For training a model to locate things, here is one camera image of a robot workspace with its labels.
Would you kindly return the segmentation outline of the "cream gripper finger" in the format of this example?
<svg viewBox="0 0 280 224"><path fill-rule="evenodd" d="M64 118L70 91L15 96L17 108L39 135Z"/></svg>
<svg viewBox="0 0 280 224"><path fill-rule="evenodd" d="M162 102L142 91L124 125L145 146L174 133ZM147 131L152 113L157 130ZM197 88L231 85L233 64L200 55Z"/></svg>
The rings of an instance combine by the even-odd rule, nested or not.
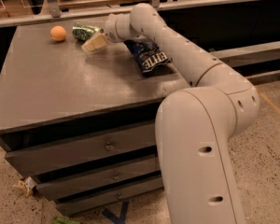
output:
<svg viewBox="0 0 280 224"><path fill-rule="evenodd" d="M90 52L95 49L100 49L108 45L108 39L104 33L96 33L88 39L81 47L85 52Z"/></svg>

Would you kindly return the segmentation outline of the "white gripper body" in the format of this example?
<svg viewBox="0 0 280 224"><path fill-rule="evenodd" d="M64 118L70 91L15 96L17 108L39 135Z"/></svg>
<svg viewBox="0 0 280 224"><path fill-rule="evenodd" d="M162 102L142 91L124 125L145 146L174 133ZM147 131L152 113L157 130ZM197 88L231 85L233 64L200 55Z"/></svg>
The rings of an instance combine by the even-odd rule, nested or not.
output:
<svg viewBox="0 0 280 224"><path fill-rule="evenodd" d="M126 32L126 26L128 25L126 19L127 16L125 14L110 14L107 17L104 31L111 42L118 43L125 40L124 35Z"/></svg>

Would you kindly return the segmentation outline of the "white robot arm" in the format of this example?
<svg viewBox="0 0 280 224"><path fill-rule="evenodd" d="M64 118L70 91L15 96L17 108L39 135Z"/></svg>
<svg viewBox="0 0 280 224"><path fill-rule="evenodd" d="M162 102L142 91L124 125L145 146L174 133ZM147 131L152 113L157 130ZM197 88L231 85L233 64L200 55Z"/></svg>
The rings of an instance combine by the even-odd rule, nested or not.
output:
<svg viewBox="0 0 280 224"><path fill-rule="evenodd" d="M109 15L83 49L143 35L172 61L189 87L159 106L155 135L171 224L246 224L229 139L259 112L256 88L212 54L171 29L149 4Z"/></svg>

